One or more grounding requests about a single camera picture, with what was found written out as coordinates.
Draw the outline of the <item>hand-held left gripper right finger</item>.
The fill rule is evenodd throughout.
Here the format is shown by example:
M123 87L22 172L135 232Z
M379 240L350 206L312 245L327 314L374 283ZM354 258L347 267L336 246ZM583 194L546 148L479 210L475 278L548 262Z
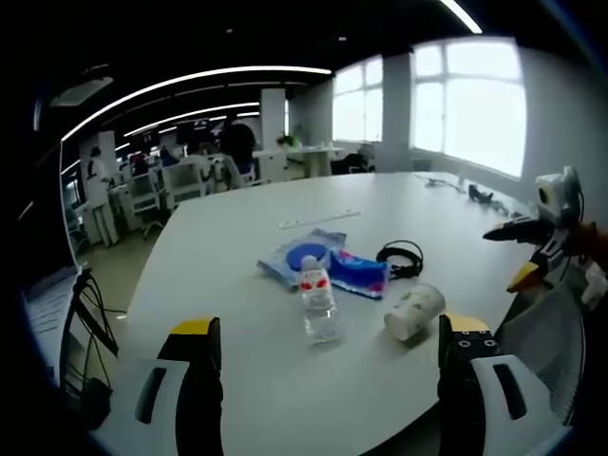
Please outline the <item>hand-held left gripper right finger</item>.
M439 455L566 455L573 429L524 362L480 320L439 316Z

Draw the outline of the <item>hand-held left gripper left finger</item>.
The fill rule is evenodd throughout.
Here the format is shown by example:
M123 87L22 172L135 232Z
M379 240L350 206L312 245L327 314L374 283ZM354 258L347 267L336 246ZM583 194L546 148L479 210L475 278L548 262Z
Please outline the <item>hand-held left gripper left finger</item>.
M219 318L181 322L123 372L96 440L109 455L221 455L221 367Z

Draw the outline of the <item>person's right hand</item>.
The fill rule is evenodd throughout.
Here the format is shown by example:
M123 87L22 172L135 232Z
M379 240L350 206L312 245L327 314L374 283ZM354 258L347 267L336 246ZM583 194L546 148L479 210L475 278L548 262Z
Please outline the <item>person's right hand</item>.
M600 269L607 272L608 240L607 232L602 231L594 222L579 223L571 232L569 253L592 259Z

